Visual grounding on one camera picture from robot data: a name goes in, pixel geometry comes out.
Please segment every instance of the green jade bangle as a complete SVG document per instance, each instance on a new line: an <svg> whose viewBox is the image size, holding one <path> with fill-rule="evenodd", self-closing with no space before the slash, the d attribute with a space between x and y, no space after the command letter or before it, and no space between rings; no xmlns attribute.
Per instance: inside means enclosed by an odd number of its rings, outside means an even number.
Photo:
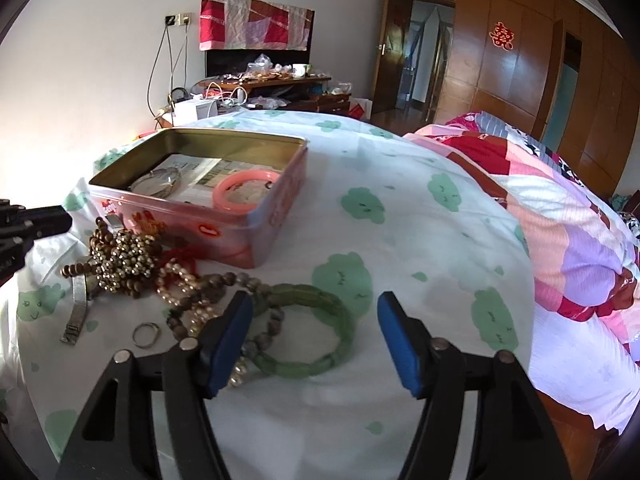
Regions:
<svg viewBox="0 0 640 480"><path fill-rule="evenodd" d="M305 379L337 367L349 354L355 335L355 323L351 313L340 298L334 294L312 285L281 283L272 287L267 298L258 298L256 295L254 301L254 316L264 312L268 307L276 306L302 305L319 308L327 314L327 316L322 316L322 322L333 328L335 334L340 338L340 342L333 352L311 363L280 362L265 352L258 352L252 361L262 372L285 379Z"/></svg>

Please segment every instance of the white wall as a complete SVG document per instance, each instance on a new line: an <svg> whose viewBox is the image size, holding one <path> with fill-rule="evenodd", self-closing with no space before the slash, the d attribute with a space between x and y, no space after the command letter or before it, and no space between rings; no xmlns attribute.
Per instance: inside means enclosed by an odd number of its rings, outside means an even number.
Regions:
<svg viewBox="0 0 640 480"><path fill-rule="evenodd" d="M414 93L412 94L412 98L416 101L425 102L427 99L427 90L429 89L429 79L431 78L433 56L435 54L439 27L440 19L437 10L434 8L427 22L424 24L420 57L418 58L418 66L415 69Z"/></svg>
<svg viewBox="0 0 640 480"><path fill-rule="evenodd" d="M420 15L424 16L423 19L427 16L428 19L424 25L424 33L422 34L422 47L420 49L418 67L416 68L412 99L425 102L427 99L427 92L429 91L431 69L433 68L433 56L435 54L436 41L438 39L438 28L440 27L440 22L453 24L456 9L441 5L427 4L425 2L414 2L414 7L417 4L422 4L418 7L417 15L422 13Z"/></svg>
<svg viewBox="0 0 640 480"><path fill-rule="evenodd" d="M414 0L414 3L411 7L411 21L412 22L423 22L433 12L433 8L436 4L432 4L429 2L423 2L421 0Z"/></svg>
<svg viewBox="0 0 640 480"><path fill-rule="evenodd" d="M382 0L267 1L315 10L311 63L369 96ZM199 10L200 0L31 0L0 45L0 197L59 203L101 153L151 129L164 16ZM175 50L183 37L174 27ZM189 46L192 84L204 77L197 26ZM152 108L166 104L168 65L164 51Z"/></svg>

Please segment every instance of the wooden floor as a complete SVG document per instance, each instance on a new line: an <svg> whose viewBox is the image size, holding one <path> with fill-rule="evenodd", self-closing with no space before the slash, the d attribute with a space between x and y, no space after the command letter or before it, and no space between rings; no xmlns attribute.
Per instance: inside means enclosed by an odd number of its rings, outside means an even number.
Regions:
<svg viewBox="0 0 640 480"><path fill-rule="evenodd" d="M389 110L371 115L371 124L397 136L413 133L423 127L422 112L409 107L407 110Z"/></svg>
<svg viewBox="0 0 640 480"><path fill-rule="evenodd" d="M594 429L591 417L581 415L538 392L564 449L574 480L587 480L601 441L610 434Z"/></svg>

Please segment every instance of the blue gripper pad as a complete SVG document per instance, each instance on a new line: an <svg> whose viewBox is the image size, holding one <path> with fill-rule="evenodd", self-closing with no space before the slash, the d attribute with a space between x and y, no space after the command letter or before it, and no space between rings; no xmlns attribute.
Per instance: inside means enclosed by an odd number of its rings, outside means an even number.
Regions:
<svg viewBox="0 0 640 480"><path fill-rule="evenodd" d="M239 305L236 315L227 325L211 357L212 374L209 378L209 391L214 397L229 382L253 317L254 304L251 297L247 295Z"/></svg>
<svg viewBox="0 0 640 480"><path fill-rule="evenodd" d="M405 316L395 295L392 292L380 294L378 298L380 330L385 337L386 346L389 348L402 386L409 390L412 396L418 397L424 387L420 378L420 359L402 326L399 315Z"/></svg>

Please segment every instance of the pink tin box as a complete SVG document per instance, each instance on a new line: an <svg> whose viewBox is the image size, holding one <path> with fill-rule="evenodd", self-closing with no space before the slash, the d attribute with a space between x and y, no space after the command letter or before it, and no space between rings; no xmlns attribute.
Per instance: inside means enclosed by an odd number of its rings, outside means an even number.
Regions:
<svg viewBox="0 0 640 480"><path fill-rule="evenodd" d="M196 246L203 257L243 269L259 266L306 177L306 140L272 134L170 128L121 156L89 182L92 201L105 216L130 229L159 235L172 246ZM255 209L233 214L212 207L144 196L129 189L169 155L222 158L271 166L280 172Z"/></svg>

